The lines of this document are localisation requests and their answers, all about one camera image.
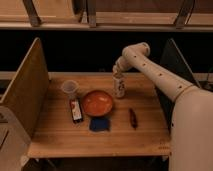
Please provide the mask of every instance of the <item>wooden tabletop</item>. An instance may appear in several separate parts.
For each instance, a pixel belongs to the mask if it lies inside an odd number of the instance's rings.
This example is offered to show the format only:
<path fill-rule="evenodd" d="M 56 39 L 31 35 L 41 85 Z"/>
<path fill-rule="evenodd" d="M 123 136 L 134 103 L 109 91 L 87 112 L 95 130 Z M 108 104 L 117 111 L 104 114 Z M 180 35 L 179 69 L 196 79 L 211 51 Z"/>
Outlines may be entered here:
<path fill-rule="evenodd" d="M 60 90 L 63 81 L 79 83 L 78 97 L 91 90 L 112 95 L 113 110 L 108 114 L 110 131 L 89 130 L 91 118 L 74 124 L 67 96 Z M 154 85 L 143 74 L 125 75 L 126 95 L 116 99 L 111 74 L 66 75 L 53 77 L 28 150 L 31 158 L 158 156 L 170 154 L 170 137 Z M 138 127 L 131 127 L 129 108 L 137 116 Z"/>

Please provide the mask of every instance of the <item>blue cloth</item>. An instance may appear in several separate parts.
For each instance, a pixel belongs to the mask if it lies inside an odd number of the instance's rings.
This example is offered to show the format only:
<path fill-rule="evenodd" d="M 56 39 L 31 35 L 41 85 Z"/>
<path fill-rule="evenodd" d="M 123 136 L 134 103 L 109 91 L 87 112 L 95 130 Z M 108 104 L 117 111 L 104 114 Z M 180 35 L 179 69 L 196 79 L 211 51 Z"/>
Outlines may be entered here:
<path fill-rule="evenodd" d="M 110 129 L 110 121 L 106 117 L 92 117 L 90 120 L 89 129 L 91 131 L 109 131 Z"/>

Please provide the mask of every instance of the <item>small bottle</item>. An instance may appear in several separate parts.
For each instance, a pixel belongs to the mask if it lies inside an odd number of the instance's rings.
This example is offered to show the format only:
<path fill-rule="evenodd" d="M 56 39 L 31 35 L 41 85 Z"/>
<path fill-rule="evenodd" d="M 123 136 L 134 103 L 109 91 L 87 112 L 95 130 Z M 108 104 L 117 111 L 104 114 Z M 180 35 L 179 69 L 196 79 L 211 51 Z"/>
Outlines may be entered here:
<path fill-rule="evenodd" d="M 115 73 L 113 79 L 115 97 L 122 98 L 125 95 L 124 76 L 122 73 Z"/>
<path fill-rule="evenodd" d="M 70 100 L 70 108 L 72 113 L 72 119 L 74 123 L 79 123 L 83 121 L 83 115 L 81 112 L 81 107 L 79 105 L 79 100 Z"/>

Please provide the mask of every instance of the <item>black wall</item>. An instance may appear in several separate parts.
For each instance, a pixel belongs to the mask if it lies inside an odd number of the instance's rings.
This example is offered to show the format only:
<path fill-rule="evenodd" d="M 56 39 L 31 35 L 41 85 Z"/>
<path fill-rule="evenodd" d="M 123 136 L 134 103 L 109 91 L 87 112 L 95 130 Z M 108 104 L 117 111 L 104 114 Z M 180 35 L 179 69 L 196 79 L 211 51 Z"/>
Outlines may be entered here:
<path fill-rule="evenodd" d="M 213 66 L 213 33 L 0 30 L 0 71 L 15 71 L 35 37 L 40 37 L 49 71 L 111 71 L 126 45 L 147 42 L 158 62 L 174 38 L 193 72 Z"/>

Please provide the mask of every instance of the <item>bowl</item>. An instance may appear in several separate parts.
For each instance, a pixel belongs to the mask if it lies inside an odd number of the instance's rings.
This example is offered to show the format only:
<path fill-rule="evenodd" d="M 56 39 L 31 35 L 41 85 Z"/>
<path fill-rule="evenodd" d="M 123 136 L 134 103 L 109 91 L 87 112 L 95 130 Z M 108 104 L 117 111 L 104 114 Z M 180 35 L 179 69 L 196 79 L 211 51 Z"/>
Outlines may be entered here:
<path fill-rule="evenodd" d="M 103 90 L 93 90 L 82 99 L 82 110 L 92 117 L 100 117 L 108 114 L 113 107 L 113 99 Z"/>

